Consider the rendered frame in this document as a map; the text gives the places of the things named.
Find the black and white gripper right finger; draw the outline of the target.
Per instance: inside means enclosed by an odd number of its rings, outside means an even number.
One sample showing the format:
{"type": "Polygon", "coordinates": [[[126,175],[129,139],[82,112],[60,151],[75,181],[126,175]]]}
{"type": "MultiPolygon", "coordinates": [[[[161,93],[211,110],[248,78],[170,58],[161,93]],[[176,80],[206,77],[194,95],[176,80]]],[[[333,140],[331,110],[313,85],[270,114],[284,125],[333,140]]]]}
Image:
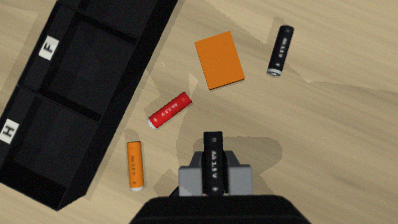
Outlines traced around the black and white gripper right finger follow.
{"type": "Polygon", "coordinates": [[[232,150],[223,151],[222,156],[225,193],[253,195],[252,167],[249,164],[240,164],[232,150]]]}

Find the orange aa battery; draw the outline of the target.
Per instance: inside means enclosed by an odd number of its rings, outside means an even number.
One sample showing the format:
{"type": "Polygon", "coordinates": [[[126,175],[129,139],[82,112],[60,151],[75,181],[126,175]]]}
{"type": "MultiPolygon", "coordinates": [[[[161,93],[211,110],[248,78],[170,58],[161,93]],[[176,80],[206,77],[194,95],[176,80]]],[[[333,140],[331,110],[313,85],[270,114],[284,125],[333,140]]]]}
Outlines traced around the orange aa battery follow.
{"type": "Polygon", "coordinates": [[[127,142],[129,185],[131,191],[144,189],[141,141],[127,142]]]}

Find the orange rectangular pad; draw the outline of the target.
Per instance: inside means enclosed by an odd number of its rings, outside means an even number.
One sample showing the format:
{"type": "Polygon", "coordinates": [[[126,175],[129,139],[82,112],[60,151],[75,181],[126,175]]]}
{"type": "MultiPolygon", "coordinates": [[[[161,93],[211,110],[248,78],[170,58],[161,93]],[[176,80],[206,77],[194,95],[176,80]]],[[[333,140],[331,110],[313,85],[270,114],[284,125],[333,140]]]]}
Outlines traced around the orange rectangular pad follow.
{"type": "Polygon", "coordinates": [[[245,79],[231,32],[195,42],[209,90],[245,79]]]}

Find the black rack of bins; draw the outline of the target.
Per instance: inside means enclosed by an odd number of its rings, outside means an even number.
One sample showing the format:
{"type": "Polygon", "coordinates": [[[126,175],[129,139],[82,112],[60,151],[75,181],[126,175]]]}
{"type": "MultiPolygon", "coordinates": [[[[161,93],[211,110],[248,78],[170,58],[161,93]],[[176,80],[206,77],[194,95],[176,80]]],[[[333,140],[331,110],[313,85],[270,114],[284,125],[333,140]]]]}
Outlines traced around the black rack of bins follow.
{"type": "Polygon", "coordinates": [[[86,195],[177,1],[56,1],[0,117],[0,183],[55,211],[86,195]]]}

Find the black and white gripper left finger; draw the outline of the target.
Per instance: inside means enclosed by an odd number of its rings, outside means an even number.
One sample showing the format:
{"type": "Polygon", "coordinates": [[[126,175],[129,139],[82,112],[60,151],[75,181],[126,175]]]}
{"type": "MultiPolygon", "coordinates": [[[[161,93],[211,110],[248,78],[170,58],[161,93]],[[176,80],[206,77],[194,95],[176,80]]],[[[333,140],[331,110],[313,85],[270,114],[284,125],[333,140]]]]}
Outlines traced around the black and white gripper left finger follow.
{"type": "Polygon", "coordinates": [[[206,194],[205,152],[195,151],[189,166],[178,169],[179,196],[206,194]]]}

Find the red aa battery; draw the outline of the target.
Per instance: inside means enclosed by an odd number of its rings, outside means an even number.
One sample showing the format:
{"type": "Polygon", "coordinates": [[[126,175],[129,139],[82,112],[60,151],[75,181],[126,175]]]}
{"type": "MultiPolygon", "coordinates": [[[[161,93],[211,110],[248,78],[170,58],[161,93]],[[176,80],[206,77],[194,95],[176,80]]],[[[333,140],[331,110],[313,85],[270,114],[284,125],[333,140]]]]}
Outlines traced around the red aa battery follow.
{"type": "Polygon", "coordinates": [[[147,118],[148,125],[154,130],[157,129],[191,103],[192,101],[189,96],[185,92],[181,93],[147,118]]]}

